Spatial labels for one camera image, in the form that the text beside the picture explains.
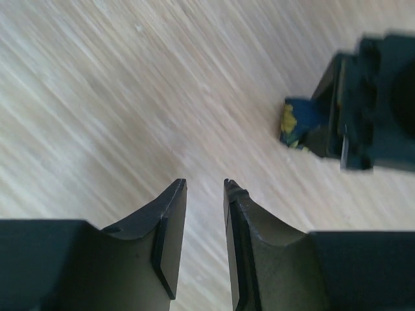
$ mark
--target dark mechanical part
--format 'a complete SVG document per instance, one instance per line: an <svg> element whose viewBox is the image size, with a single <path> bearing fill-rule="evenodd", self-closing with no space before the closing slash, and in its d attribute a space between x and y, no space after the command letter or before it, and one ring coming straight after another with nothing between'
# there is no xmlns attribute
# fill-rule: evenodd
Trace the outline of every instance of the dark mechanical part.
<svg viewBox="0 0 415 311"><path fill-rule="evenodd" d="M224 193L234 310L415 310L415 233L303 233L236 182Z"/></svg>
<svg viewBox="0 0 415 311"><path fill-rule="evenodd" d="M281 142L342 168L415 171L415 37L363 38L338 53L311 99L286 98Z"/></svg>
<svg viewBox="0 0 415 311"><path fill-rule="evenodd" d="M168 311L186 182L98 230L83 220L0 220L0 310Z"/></svg>

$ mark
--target light wood tabletop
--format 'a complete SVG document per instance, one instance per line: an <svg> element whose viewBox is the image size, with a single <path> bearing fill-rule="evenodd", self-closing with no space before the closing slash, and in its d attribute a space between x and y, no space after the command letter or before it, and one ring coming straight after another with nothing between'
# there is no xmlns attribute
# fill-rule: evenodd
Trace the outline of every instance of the light wood tabletop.
<svg viewBox="0 0 415 311"><path fill-rule="evenodd" d="M0 1L0 216L104 227L186 178L171 310L228 311L223 180L301 230L413 229L415 175L278 142L364 32L415 29L413 0Z"/></svg>

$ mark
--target wood grain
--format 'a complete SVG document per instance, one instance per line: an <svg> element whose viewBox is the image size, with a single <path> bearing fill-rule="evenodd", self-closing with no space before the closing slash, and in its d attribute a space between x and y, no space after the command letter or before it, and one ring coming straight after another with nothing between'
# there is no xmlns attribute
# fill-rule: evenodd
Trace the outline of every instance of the wood grain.
<svg viewBox="0 0 415 311"><path fill-rule="evenodd" d="M0 0L0 216L104 227L187 178L173 311L231 310L224 178L303 230L413 229L414 176L276 137L337 49L414 28L412 0Z"/></svg>

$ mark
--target wooden surface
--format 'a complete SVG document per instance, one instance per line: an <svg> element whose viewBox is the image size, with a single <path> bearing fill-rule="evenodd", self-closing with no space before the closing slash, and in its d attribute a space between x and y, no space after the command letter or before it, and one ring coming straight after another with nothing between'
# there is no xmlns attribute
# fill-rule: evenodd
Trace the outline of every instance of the wooden surface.
<svg viewBox="0 0 415 311"><path fill-rule="evenodd" d="M284 96L387 29L415 1L1 0L0 216L103 227L187 178L174 311L231 310L224 178L303 230L411 229L415 176L276 139Z"/></svg>

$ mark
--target yellow pattern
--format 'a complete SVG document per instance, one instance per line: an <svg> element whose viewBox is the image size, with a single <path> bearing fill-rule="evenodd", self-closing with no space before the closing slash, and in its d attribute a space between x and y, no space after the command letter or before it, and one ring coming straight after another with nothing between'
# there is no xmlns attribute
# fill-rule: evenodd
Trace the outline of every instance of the yellow pattern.
<svg viewBox="0 0 415 311"><path fill-rule="evenodd" d="M285 105L283 112L283 119L281 122L281 132L290 134L297 125L297 120L292 114L292 105Z"/></svg>

